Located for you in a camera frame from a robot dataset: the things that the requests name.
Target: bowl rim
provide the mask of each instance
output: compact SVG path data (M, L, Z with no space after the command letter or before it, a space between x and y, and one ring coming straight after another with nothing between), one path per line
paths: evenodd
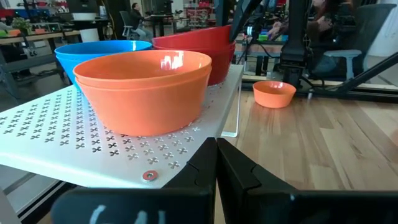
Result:
M201 32L208 32L209 30L214 30L214 29L226 29L227 27L230 27L232 29L232 25L231 24L228 24L228 25L225 25L225 26L221 26L221 27L209 27L209 28L206 28L206 29L198 29L198 30L192 30L192 31L189 31L189 32L183 32L183 33L180 33L180 34L173 34L173 35L168 35L168 36L163 36L163 37L155 37L155 38L152 39L152 42L154 43L156 40L169 39L169 38L178 37L178 36L182 36L182 35L188 35L188 34L190 35L190 34L198 34L198 33L201 33Z
M142 90L153 90L153 89L157 89L157 88L167 88L167 87L171 87L171 86L183 85L184 83L194 82L195 80L201 79L204 76L210 77L210 73L211 73L211 70L206 73L203 73L203 75L200 75L195 78L188 79L188 80L184 80L182 82L171 83L168 85L161 85L161 86L142 87L142 88L102 88L102 87L84 84L84 83L80 82L78 78L76 78L75 81L81 89L82 89L82 87L80 85L82 85L83 88L93 88L93 89L101 90L101 91L142 91Z
M211 71L212 71L212 67L211 66L209 66L209 67L207 67L206 68L206 70L203 70L201 73L203 73L203 74L207 74L207 73L211 73ZM83 84L83 85L86 85L86 86L90 86L90 87L95 87L95 88L103 88L103 87L100 87L100 86L94 86L94 85L87 85L86 83L82 83L81 81L80 81L80 77L79 76L77 76L77 75L75 75L75 79L76 80L79 80L79 83L81 83L81 84ZM99 81L99 82L101 82L101 83L109 83L109 84L115 84L115 83L119 83L120 81L119 80L110 80L110 81L108 81L108 80L103 80L103 79L97 79L96 81ZM132 80L123 80L122 82L123 83L126 83L127 81L132 81ZM134 85L139 85L140 87L137 87L137 88L134 88L134 87L129 87L129 88L134 88L134 89L143 89L143 88L152 88L153 86L150 86L150 87L147 87L147 86L144 86L144 87L142 87L143 85L152 85L153 84L153 82L152 82L152 80L150 80L150 81L148 81L148 82L146 82L146 83L142 83L142 82L140 82L140 83L138 83L138 82L131 82L131 84L134 84ZM112 89L112 90L128 90L129 88L104 88L104 89Z
M91 44L92 43L97 43L97 42L106 42L106 43L110 43L110 42L125 42L125 43L127 43L127 42L140 42L140 43L148 44L148 46L145 47L144 49L148 49L148 48L151 48L153 46L152 43L147 42L147 41L143 41L143 40L99 40L99 41L94 41L94 42L82 42L82 43L75 43L75 44L67 44L67 45L64 45L64 46L61 46L61 47L57 47L54 50L54 53L55 53L55 55L66 55L66 56L70 57L70 56L72 56L71 54L60 52L60 50L63 50L65 48L69 47L70 45L77 46L77 47L78 46L84 47L84 45L88 45L90 43ZM118 54L118 53L95 53L95 54L79 54L79 55L87 55L87 56L90 55L90 56L92 56L92 55L103 55L103 54L109 55L109 54Z
M288 93L281 93L281 94L275 94L275 93L269 93L266 91L261 91L258 89L258 86L264 83L269 83L269 82L274 82L274 83L282 83L283 85L286 85L289 87L289 92ZM281 82L281 81L276 81L276 80L263 80L263 81L259 81L256 82L255 84L253 84L253 89L258 91L259 93L266 93L266 94L271 94L271 95L290 95L290 94L294 94L297 89L296 87L294 87L293 85L289 84L289 83L285 83L285 82Z
M143 52L148 52L148 54L149 54L149 53L152 52L152 51L154 51L154 50L150 50L150 51L136 51L136 52L123 52L123 53L118 53L118 54L105 55L105 56L98 57L98 58L113 57L113 56L115 56L115 55L121 55L121 54L139 54L139 53L143 54ZM155 51L176 52L176 51L179 51L179 50L155 50ZM200 67L200 68L196 68L196 69L194 69L194 70L192 70L192 71L195 71L195 70L207 70L209 67L211 67L212 59L211 59L210 56L208 56L208 55L206 55L206 54L203 54L203 53L194 52L194 51L189 51L189 50L183 50L183 51L184 51L184 52L192 52L192 53L195 53L195 54L200 54L202 57L207 58L208 61L209 61L207 65L204 65L203 67ZM74 76L75 76L75 77L83 77L84 79L88 79L88 80L95 80L95 81L97 81L97 82L99 81L99 82L134 82L134 83L143 83L143 82L144 82L144 83L147 83L147 82L155 82L156 80L161 80L161 79L165 79L165 78L177 77L177 76L185 75L185 74L187 74L187 73L192 72L192 71L189 71L189 72L179 72L179 73L174 73L174 74L166 75L166 76L162 76L162 77L132 78L132 79L124 79L124 80L108 79L108 78L85 77L85 76L83 76L83 75L78 75L77 72L75 72L76 68L78 68L79 66L84 66L85 63L89 63L90 61L95 60L95 59L97 59L97 58L93 58L93 59L87 60L87 61L85 61L85 62L82 62L82 63L76 65L76 66L73 68L73 74L74 74Z
M224 51L229 51L229 50L235 49L235 46L236 46L236 41L235 41L235 40L234 40L234 42L229 43L225 48L223 48L223 49L221 49L221 50L213 50L213 49L207 49L207 48L181 49L181 48L161 47L161 46L158 46L158 45L153 44L153 47L154 47L154 48L160 47L160 48L161 48L160 50L187 50L187 51L194 51L194 52L196 52L197 50L199 50L199 51L205 51L205 52L208 52L208 53L219 53L219 52L220 52L220 53L221 53L221 52L224 53Z

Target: desk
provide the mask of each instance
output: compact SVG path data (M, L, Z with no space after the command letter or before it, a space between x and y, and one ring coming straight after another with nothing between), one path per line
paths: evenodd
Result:
M159 35L160 37L164 36L164 18L170 18L173 17L173 15L150 15L150 20L152 21L152 32L154 33L154 37L156 37L156 23L159 22Z
M71 20L71 22L74 24L75 29L82 31L82 39L85 40L85 42L97 41L96 38L92 36L91 32L88 34L85 32L85 30L90 29L97 29L98 39L105 40L103 28L108 25L108 19Z
M188 24L189 19L188 18L171 19L173 34L175 34L177 31L177 23L183 21L187 22Z
M79 35L80 32L77 30L65 32L65 36L70 35ZM34 41L34 40L43 40L43 39L52 39L56 37L63 37L61 32L55 33L47 33L47 34L35 34L35 35L28 35L26 37L27 41ZM22 37L2 37L0 38L0 44L13 44L23 42L24 39Z
M79 34L80 34L79 31L65 32L65 36L79 35ZM61 32L57 32L49 34L29 35L26 37L26 39L27 41L47 39L51 51L54 53L55 50L54 38L56 37L63 37L63 34ZM24 39L22 37L6 37L0 39L0 44L13 44L23 41ZM16 98L19 98L18 83L15 81L14 77L12 76L12 72L18 72L21 70L29 69L39 65L45 65L47 63L52 63L52 62L57 62L54 54L32 57L25 60L6 63L2 52L0 52L0 75L4 76L6 88L10 91L10 93ZM56 73L58 73L61 76L61 78L63 78L63 70L61 66L59 66L58 64L57 64L57 71L55 73L49 73L47 76L54 75ZM32 77L32 79L27 80L27 82L28 81L33 82L38 78L45 78L47 76Z
M84 187L161 188L207 137L220 137L243 67L210 86L201 116L162 136L115 134L74 86L0 113L0 164ZM142 175L156 170L158 178Z

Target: shelf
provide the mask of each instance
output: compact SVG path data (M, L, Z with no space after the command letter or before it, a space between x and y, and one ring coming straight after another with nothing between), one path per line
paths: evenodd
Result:
M0 164L84 187L160 188L207 137L220 137L243 66L209 86L201 116L173 133L142 137L104 127L74 86L0 113ZM156 170L158 179L142 175Z

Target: wooden table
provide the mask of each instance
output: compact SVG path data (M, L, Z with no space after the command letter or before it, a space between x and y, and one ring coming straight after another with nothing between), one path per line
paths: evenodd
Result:
M227 140L295 188L397 189L397 105L294 98L275 110L255 103L249 91L242 92L240 102L239 136ZM231 110L224 130L234 129L235 120ZM219 194L215 223L225 223Z
M78 30L73 30L70 32L65 32L65 36L71 36L71 35L79 35L80 31ZM28 35L26 37L27 41L35 41L35 40L44 40L44 39L52 39L56 37L63 37L61 32L54 32L54 33L46 33L46 34L34 34L34 35ZM0 44L13 44L13 43L18 43L18 42L23 42L24 38L22 37L3 37L0 38Z

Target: blue bowl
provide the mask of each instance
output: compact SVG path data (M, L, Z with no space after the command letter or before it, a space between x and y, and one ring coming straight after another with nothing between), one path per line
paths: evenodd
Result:
M69 79L80 90L73 74L76 65L96 57L151 48L151 43L140 40L107 40L64 45L55 49L55 55Z

